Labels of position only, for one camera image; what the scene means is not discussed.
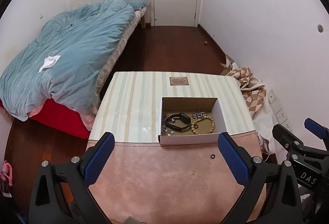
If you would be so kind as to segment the black smart band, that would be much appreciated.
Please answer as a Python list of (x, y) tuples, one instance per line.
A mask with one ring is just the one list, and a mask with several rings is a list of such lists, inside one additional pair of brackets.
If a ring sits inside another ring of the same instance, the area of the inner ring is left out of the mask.
[(166, 116), (164, 124), (174, 131), (185, 131), (191, 127), (191, 118), (187, 114), (180, 112)]

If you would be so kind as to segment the brown checkered cloth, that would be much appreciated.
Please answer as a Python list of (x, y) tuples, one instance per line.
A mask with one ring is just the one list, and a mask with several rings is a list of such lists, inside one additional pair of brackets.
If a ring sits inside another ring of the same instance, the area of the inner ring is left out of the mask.
[(267, 98), (267, 91), (262, 83), (248, 67), (239, 67), (235, 61), (226, 55), (222, 75), (235, 78), (240, 84), (240, 90), (249, 109), (255, 130), (258, 134), (260, 148), (263, 154), (275, 153), (272, 136), (273, 113)]

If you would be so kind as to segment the white cardboard box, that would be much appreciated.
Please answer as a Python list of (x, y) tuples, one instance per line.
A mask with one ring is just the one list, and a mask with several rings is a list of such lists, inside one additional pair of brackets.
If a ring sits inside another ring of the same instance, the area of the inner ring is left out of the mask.
[[(174, 131), (165, 126), (165, 117), (183, 112), (191, 118), (191, 127)], [(161, 100), (159, 143), (162, 146), (215, 143), (226, 132), (223, 109), (215, 97), (164, 97)]]

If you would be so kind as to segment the bed with patterned mattress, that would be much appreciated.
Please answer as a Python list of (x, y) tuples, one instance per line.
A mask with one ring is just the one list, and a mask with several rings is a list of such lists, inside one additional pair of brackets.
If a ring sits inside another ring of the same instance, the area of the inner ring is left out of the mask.
[(71, 0), (1, 75), (1, 107), (86, 139), (100, 93), (149, 0)]

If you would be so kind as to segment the teal duvet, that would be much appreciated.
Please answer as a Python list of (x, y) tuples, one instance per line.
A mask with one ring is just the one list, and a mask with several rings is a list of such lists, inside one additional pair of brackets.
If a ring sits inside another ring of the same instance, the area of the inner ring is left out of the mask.
[[(48, 99), (81, 115), (98, 102), (97, 77), (117, 48), (135, 11), (145, 0), (105, 0), (63, 12), (49, 20), (1, 76), (1, 102), (13, 117), (25, 121)], [(48, 56), (57, 63), (38, 73)]]

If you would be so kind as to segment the white crumpled tissue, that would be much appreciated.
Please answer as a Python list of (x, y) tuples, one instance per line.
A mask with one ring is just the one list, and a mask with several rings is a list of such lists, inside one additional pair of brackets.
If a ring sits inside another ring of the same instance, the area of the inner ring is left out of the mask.
[(60, 59), (61, 55), (48, 56), (44, 59), (43, 65), (38, 70), (38, 73), (41, 73), (43, 70), (53, 67), (57, 61)]

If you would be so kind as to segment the white wall socket strip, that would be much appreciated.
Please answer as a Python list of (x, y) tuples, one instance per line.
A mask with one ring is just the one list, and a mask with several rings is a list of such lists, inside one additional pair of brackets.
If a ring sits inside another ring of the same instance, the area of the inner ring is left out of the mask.
[(268, 92), (268, 100), (277, 123), (283, 125), (289, 131), (292, 131), (292, 124), (289, 121), (288, 115), (286, 114), (280, 99), (274, 93), (274, 89)]

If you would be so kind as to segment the round wall hole cover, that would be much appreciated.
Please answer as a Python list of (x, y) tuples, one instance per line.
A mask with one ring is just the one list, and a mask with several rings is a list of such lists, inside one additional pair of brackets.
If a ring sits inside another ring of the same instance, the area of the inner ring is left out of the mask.
[(323, 26), (322, 25), (318, 25), (317, 26), (317, 29), (318, 29), (318, 31), (320, 32), (320, 33), (322, 33), (323, 32)]

